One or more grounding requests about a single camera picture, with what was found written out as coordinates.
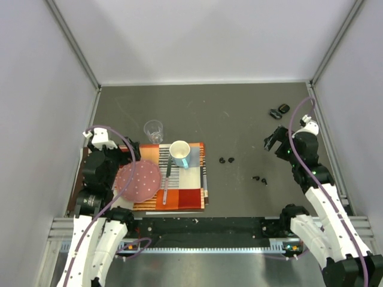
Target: mug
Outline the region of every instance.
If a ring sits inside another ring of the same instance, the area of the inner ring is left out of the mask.
[[[176,141],[172,143],[169,152],[175,165],[185,169],[189,168],[190,146],[187,142]]]

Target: clear glass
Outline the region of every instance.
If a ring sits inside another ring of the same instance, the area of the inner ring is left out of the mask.
[[[144,133],[153,144],[160,144],[163,141],[163,126],[160,121],[148,121],[144,126]]]

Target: knife handle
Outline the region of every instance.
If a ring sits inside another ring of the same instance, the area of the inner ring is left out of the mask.
[[[169,185],[169,178],[165,179],[165,188],[163,190],[163,200],[162,204],[166,205],[166,199],[168,198],[168,185]]]

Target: knife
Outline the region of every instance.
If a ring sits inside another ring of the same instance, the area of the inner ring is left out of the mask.
[[[163,190],[163,200],[162,200],[163,205],[166,205],[166,199],[168,198],[168,185],[169,185],[169,177],[170,177],[171,170],[172,170],[172,157],[169,154],[168,167],[166,169],[165,188]]]

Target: wall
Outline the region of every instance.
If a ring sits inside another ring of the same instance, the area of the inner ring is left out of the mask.
[[[3,1],[0,39],[0,285],[33,286],[95,89],[44,1]]]
[[[102,84],[312,78],[354,0],[55,0]]]
[[[383,1],[366,1],[317,84],[354,209],[383,248]]]

